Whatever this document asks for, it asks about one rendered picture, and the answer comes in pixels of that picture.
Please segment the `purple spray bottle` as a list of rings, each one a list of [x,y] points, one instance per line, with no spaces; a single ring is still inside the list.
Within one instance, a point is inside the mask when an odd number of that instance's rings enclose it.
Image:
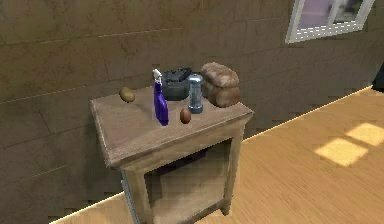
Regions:
[[[168,105],[162,93],[162,73],[158,69],[154,69],[153,77],[155,115],[162,126],[167,126],[169,123]]]

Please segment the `brown egg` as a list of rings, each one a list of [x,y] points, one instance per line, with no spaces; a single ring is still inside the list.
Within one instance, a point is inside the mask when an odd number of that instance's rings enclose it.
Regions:
[[[191,121],[191,113],[188,108],[183,108],[180,111],[180,121],[183,124],[188,124]]]

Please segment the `clear glass salt shaker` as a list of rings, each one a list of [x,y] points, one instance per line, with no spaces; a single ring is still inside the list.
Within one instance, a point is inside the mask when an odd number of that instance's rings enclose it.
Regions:
[[[201,101],[201,84],[203,78],[201,75],[193,74],[188,78],[189,81],[189,104],[188,108],[192,114],[200,114],[203,111]]]

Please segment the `black pot with lid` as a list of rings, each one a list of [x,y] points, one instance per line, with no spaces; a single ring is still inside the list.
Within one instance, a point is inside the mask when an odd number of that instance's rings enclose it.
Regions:
[[[181,101],[189,95],[188,77],[192,74],[189,67],[168,70],[162,73],[162,92],[167,101]]]

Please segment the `brown bread loaf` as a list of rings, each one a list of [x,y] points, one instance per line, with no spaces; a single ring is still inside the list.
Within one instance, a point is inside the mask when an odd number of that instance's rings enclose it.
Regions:
[[[201,67],[202,94],[214,106],[226,108],[240,101],[239,78],[229,67],[206,63]]]

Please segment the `brown wooden side table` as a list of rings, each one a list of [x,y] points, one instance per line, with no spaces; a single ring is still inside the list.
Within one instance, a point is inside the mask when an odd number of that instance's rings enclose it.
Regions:
[[[108,167],[122,174],[134,224],[194,224],[230,211],[245,125],[253,111],[237,103],[218,108],[203,100],[203,112],[180,121],[188,102],[168,103],[169,124],[156,119],[153,89],[91,101]]]

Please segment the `brown potato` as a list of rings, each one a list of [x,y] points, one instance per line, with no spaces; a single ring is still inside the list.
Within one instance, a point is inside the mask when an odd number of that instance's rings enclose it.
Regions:
[[[133,102],[135,100],[135,94],[134,92],[129,89],[128,87],[123,87],[119,91],[120,98],[127,103]]]

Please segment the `white framed window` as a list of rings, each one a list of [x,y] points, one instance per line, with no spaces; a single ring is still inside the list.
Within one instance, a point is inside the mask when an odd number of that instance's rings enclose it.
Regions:
[[[294,0],[287,44],[363,29],[375,0]]]

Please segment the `dark furniture piece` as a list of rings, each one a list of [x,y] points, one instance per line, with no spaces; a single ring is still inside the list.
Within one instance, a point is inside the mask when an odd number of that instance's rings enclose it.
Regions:
[[[384,93],[384,63],[381,65],[372,82],[372,89]]]

